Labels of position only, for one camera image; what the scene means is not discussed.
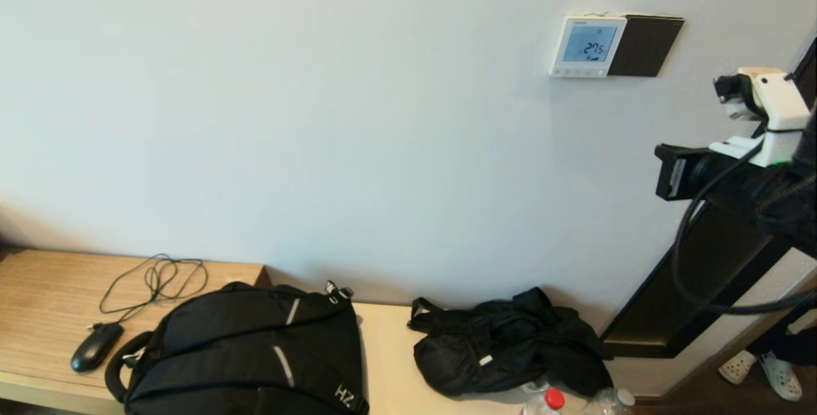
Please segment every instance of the thermostat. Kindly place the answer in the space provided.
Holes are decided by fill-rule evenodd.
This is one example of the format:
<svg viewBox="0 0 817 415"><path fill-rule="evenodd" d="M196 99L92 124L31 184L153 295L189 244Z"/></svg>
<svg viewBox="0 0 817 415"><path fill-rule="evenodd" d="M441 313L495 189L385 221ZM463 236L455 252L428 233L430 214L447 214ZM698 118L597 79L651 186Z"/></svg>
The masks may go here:
<svg viewBox="0 0 817 415"><path fill-rule="evenodd" d="M626 25L625 17L566 17L555 48L551 77L607 77Z"/></svg>

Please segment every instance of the reflective stripe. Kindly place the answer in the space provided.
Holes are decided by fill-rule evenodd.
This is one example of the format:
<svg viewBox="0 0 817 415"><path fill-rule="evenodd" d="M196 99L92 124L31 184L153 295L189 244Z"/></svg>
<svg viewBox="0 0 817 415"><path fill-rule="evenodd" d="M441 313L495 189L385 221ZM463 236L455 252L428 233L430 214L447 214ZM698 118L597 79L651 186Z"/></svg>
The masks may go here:
<svg viewBox="0 0 817 415"><path fill-rule="evenodd" d="M281 350L280 346L273 346L273 350L275 350L275 354L278 355L278 359L281 360L281 366L283 367L283 373L287 375L287 381L289 382L289 387L295 387L295 379L292 378L292 369L289 368L289 362L287 362L287 357L283 355L283 350Z"/></svg>
<svg viewBox="0 0 817 415"><path fill-rule="evenodd" d="M287 318L287 325L292 324L292 319L295 319L295 312L298 311L298 304L300 304L301 299L295 299L295 302L292 303L292 309L289 310L289 318Z"/></svg>

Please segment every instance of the mouse cable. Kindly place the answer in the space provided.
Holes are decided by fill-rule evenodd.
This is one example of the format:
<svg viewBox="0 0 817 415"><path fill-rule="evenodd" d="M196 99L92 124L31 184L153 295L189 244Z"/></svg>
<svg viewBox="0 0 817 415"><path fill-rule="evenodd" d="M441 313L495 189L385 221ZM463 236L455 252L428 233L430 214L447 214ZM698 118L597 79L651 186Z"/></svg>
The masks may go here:
<svg viewBox="0 0 817 415"><path fill-rule="evenodd" d="M692 293L686 286L683 284L682 277L680 276L680 244L683 242L684 237L686 235L686 227L689 225L689 220L692 219L692 215L695 212L695 209L698 207L698 203L702 202L704 196L706 196L707 192L709 192L712 187L714 187L718 182L724 179L724 177L729 176L734 170L739 168L741 165L746 164L752 159L753 156L758 154L759 151L763 148L763 142L760 142L756 147L752 150L749 150L744 156L741 156L737 162L730 165L730 167L721 171L720 174L713 177L706 185L701 188L701 190L695 195L692 199L692 202L689 203L689 206L686 208L686 212L684 212L684 216L680 220L678 224L678 231L675 235L675 242L672 244L672 282L675 284L677 292L688 302L692 305L698 305L702 310L707 311L708 313L715 313L715 314L735 314L735 315L748 315L748 314L764 314L764 313L773 313L774 311L780 310L787 310L787 308L793 308L800 303L806 301L814 301L817 299L817 292L805 292L800 294L795 294L792 296L788 296L787 298L779 299L779 301L771 301L767 303L761 303L757 305L719 305L714 304L706 299L702 299L699 296Z"/></svg>
<svg viewBox="0 0 817 415"><path fill-rule="evenodd" d="M193 271L190 272L186 279L184 279L184 282L182 282L179 290L172 293L165 293L167 285L179 275L179 266L184 266L185 264L193 266ZM146 267L143 278L145 279L145 285L149 290L149 297L147 301L137 305L126 306L124 308L115 308L115 310L106 310L105 301L108 300L117 283L125 278L125 276L131 275L143 267ZM199 272L199 270L204 272L204 282L202 282L202 285L198 289L193 290L193 292L182 295L182 292L184 292L184 290L187 288L187 285L190 284L190 280L196 275L196 272ZM128 319L132 319L134 316L141 313L141 311L145 310L145 307L148 305L162 301L177 301L178 299L186 299L195 296L199 292L202 292L204 287L207 287L207 281L209 278L210 274L207 272L207 267L204 266L204 261L201 259L173 259L167 254L157 254L149 259L143 260L140 264L138 264L138 266L135 266L125 273L122 273L121 275L117 276L113 282L111 282L110 287L108 287L105 295L102 296L102 299L100 300L100 313L108 314L124 312L122 317L119 318L119 321L115 322L115 324L122 324L122 322L128 321Z"/></svg>

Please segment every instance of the white crocs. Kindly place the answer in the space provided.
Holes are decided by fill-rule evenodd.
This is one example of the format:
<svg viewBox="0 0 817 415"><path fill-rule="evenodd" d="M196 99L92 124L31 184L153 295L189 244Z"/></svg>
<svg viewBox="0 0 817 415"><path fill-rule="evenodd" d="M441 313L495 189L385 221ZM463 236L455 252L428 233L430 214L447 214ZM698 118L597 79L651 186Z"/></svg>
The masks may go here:
<svg viewBox="0 0 817 415"><path fill-rule="evenodd" d="M749 369L758 360L754 354L748 351L741 351L735 357L726 361L723 366L717 369L717 372L724 377L726 381L733 385L740 385L749 374Z"/></svg>
<svg viewBox="0 0 817 415"><path fill-rule="evenodd" d="M762 354L760 361L771 389L774 389L774 392L785 400L799 401L803 395L803 389L800 387L797 375L794 375L794 370L791 369L791 363L777 359L772 351Z"/></svg>

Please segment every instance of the thermostat display screen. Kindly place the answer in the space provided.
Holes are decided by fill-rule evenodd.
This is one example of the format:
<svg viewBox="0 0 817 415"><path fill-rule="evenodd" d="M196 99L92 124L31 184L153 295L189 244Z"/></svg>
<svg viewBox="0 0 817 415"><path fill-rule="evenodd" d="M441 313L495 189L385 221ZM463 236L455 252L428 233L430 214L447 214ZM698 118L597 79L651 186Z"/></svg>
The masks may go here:
<svg viewBox="0 0 817 415"><path fill-rule="evenodd" d="M564 51L564 61L603 63L616 30L616 26L574 26Z"/></svg>

